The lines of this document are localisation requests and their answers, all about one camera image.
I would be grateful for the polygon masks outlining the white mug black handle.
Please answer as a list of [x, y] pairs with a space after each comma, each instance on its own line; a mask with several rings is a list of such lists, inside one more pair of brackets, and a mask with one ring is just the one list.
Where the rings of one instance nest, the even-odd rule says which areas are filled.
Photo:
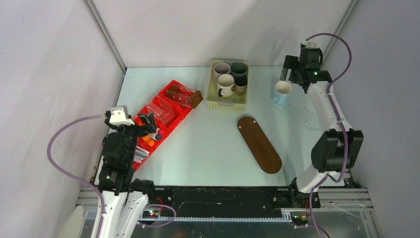
[[233, 94], [234, 77], [231, 74], [221, 74], [217, 79], [218, 97], [230, 97]]

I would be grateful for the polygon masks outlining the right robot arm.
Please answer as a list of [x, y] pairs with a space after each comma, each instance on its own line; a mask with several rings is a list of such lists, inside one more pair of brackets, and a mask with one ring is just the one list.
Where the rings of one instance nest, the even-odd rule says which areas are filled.
[[329, 72], [318, 69], [318, 65], [318, 60], [307, 63], [287, 55], [283, 66], [282, 77], [302, 87], [315, 107], [322, 131], [311, 150], [311, 165], [295, 179], [297, 188], [288, 193], [294, 207], [303, 206], [307, 193], [315, 192], [327, 179], [335, 183], [343, 180], [364, 140], [363, 133], [352, 128], [338, 105]]

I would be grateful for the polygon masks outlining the clear textured acrylic tray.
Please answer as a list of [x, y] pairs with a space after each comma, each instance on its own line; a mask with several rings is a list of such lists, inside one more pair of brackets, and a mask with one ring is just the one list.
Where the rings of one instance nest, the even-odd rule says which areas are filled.
[[170, 124], [175, 118], [175, 113], [172, 109], [171, 104], [156, 96], [146, 104], [146, 108], [155, 114], [155, 119], [159, 120], [163, 124]]

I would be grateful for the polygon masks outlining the light blue mug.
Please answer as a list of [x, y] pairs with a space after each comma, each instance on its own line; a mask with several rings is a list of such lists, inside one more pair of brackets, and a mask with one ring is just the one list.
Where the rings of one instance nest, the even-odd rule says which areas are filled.
[[275, 106], [285, 105], [288, 101], [288, 97], [291, 92], [292, 92], [292, 85], [289, 82], [278, 81], [274, 85], [271, 102]]

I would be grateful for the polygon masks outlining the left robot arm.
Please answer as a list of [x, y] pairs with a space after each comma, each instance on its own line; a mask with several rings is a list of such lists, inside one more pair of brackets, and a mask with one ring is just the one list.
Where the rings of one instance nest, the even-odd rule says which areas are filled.
[[133, 179], [138, 139], [157, 130], [154, 113], [138, 114], [138, 118], [142, 125], [122, 109], [105, 114], [105, 123], [113, 132], [102, 140], [94, 238], [131, 237], [141, 212], [156, 202], [153, 181]]

